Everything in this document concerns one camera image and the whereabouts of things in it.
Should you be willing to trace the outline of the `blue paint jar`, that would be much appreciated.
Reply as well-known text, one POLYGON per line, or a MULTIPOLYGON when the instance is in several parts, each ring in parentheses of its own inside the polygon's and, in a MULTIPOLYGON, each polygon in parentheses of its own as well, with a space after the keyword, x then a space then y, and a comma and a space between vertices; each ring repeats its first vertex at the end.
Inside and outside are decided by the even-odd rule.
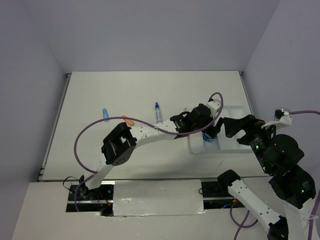
POLYGON ((204 132, 202 133, 202 138, 207 143, 212 143, 216 139, 216 137, 211 137, 207 133, 204 133, 204 132))

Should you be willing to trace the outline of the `clear blue spray bottle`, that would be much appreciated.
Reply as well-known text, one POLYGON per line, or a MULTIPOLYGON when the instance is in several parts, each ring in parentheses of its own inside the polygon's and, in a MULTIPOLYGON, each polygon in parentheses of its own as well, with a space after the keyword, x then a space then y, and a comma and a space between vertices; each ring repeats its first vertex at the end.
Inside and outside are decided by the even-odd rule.
POLYGON ((162 117, 162 111, 161 111, 161 108, 159 106, 159 103, 156 102, 155 103, 155 119, 156 119, 156 123, 161 123, 163 121, 163 117, 162 117))

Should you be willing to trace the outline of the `orange highlighter cap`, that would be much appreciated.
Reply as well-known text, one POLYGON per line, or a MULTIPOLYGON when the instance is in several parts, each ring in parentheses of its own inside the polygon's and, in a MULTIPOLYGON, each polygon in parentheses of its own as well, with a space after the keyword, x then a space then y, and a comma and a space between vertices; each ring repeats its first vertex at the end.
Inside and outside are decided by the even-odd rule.
POLYGON ((122 116, 122 119, 129 127, 133 127, 135 125, 135 122, 127 118, 125 115, 122 116))

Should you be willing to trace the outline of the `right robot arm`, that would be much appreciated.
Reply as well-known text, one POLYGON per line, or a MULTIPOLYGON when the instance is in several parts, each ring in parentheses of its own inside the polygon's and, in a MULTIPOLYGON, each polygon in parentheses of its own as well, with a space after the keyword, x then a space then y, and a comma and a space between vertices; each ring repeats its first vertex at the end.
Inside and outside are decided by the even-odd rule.
POLYGON ((315 181, 298 165, 305 154, 297 141, 289 135, 277 134, 276 125, 275 121, 265 123, 249 114, 240 119, 221 117, 216 128, 224 127, 228 138, 245 132, 236 141, 249 146, 263 172, 271 176, 269 184, 282 200, 285 215, 259 199, 231 169, 217 177, 217 190, 242 203, 262 225, 269 240, 318 240, 316 212, 320 195, 316 192, 315 181))

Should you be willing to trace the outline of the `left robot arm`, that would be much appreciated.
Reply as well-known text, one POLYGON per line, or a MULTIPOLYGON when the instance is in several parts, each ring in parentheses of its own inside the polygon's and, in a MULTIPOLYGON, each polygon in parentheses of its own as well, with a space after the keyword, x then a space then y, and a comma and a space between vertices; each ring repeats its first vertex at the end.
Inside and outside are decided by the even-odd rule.
POLYGON ((102 141, 103 159, 90 170, 90 176, 80 177, 75 193, 80 193, 84 199, 95 198, 109 172, 114 167, 126 163, 133 151, 143 145, 175 140, 198 132, 214 138, 217 135, 214 122, 221 114, 223 106, 222 102, 211 100, 206 104, 200 103, 192 111, 184 111, 155 125, 148 122, 143 122, 142 126, 119 123, 102 141))

